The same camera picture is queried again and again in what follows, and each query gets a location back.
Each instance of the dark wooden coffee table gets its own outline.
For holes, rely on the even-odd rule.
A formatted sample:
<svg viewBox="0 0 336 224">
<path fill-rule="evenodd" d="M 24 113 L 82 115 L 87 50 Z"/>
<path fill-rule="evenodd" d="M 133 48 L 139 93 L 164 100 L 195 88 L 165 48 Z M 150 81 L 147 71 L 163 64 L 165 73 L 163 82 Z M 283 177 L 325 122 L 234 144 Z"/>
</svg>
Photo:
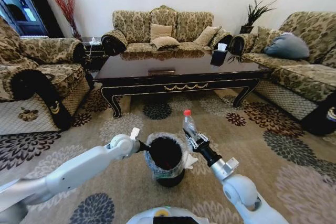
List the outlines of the dark wooden coffee table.
<svg viewBox="0 0 336 224">
<path fill-rule="evenodd" d="M 121 55 L 111 56 L 95 81 L 102 83 L 101 93 L 113 108 L 114 118 L 121 116 L 116 100 L 119 95 L 243 88 L 233 102 L 237 108 L 271 70 L 230 53 L 225 55 L 205 52 L 195 58 L 165 60 L 124 60 Z"/>
</svg>

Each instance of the floral patterned rug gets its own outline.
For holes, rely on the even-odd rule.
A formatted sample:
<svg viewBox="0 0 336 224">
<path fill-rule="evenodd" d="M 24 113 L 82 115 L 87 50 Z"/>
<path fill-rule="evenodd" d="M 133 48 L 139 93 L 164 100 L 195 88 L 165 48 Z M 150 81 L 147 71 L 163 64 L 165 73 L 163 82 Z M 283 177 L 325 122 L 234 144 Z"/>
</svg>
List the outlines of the floral patterned rug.
<svg viewBox="0 0 336 224">
<path fill-rule="evenodd" d="M 183 139 L 182 112 L 191 109 L 213 150 L 225 160 L 239 160 L 237 173 L 251 178 L 290 223 L 335 223 L 336 146 L 303 131 L 255 94 L 240 108 L 232 108 L 236 95 L 234 90 L 222 90 L 120 97 L 123 115 L 113 119 L 96 87 L 68 131 L 0 136 L 0 184 L 44 176 L 116 134 L 129 134 L 133 127 L 141 129 L 144 142 L 153 132 Z M 217 224 L 242 223 L 205 160 L 193 156 L 199 161 L 174 188 L 153 180 L 142 153 L 113 162 L 82 186 L 30 206 L 22 223 L 126 223 L 159 206 L 187 208 Z"/>
</svg>

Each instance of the patterned sofa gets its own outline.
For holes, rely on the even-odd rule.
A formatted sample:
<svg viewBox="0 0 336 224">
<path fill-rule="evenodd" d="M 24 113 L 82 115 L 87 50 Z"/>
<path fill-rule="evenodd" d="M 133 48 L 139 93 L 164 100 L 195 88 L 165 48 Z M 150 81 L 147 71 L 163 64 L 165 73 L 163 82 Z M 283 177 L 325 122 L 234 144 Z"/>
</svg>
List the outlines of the patterned sofa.
<svg viewBox="0 0 336 224">
<path fill-rule="evenodd" d="M 84 53 L 76 39 L 20 39 L 0 18 L 0 135 L 68 129 L 93 84 Z"/>
<path fill-rule="evenodd" d="M 236 36 L 231 52 L 274 70 L 256 88 L 259 94 L 300 120 L 306 130 L 333 132 L 336 124 L 326 114 L 336 106 L 336 13 L 296 12 L 279 30 L 302 38 L 309 47 L 309 58 L 296 61 L 251 54 L 258 34 Z"/>
<path fill-rule="evenodd" d="M 208 47 L 193 43 L 207 26 L 212 26 L 213 19 L 212 13 L 177 12 L 164 5 L 151 12 L 117 10 L 113 12 L 114 30 L 102 36 L 102 44 L 108 55 L 122 53 L 125 60 L 202 56 L 202 50 L 216 49 L 219 42 L 229 44 L 232 40 L 229 32 L 220 30 Z M 151 23 L 172 26 L 172 37 L 181 43 L 179 49 L 157 51 L 150 44 Z"/>
</svg>

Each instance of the rug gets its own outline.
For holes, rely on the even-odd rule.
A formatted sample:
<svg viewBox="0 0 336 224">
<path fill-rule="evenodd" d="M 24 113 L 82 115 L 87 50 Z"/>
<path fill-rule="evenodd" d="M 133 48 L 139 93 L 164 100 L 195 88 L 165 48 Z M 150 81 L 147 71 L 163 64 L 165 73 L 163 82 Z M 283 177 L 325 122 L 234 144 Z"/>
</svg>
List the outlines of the rug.
<svg viewBox="0 0 336 224">
<path fill-rule="evenodd" d="M 191 109 L 212 149 L 225 161 L 235 157 L 240 162 L 236 173 L 249 177 L 290 223 L 335 223 L 336 146 L 303 131 L 255 94 L 234 109 L 236 95 L 236 90 L 221 90 L 119 97 L 123 114 L 113 119 L 97 86 L 69 130 L 0 136 L 0 182 L 47 175 L 119 133 L 130 134 L 133 127 L 141 129 L 144 142 L 153 132 L 174 133 L 184 141 L 183 110 Z M 111 163 L 78 188 L 30 206 L 22 223 L 126 223 L 159 206 L 186 208 L 217 224 L 243 223 L 205 160 L 192 155 L 199 161 L 174 188 L 160 186 L 138 153 Z"/>
</svg>

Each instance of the potted plant pot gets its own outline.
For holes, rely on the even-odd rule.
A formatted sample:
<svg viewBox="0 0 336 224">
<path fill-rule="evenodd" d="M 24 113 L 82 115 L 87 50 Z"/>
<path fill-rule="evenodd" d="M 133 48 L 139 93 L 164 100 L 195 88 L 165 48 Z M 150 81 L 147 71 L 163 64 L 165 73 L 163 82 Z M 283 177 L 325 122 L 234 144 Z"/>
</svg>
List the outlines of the potted plant pot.
<svg viewBox="0 0 336 224">
<path fill-rule="evenodd" d="M 174 134 L 156 132 L 148 136 L 147 145 L 145 160 L 154 179 L 164 187 L 178 185 L 184 177 L 184 144 Z"/>
<path fill-rule="evenodd" d="M 249 34 L 254 26 L 242 26 L 240 29 L 240 34 Z"/>
</svg>

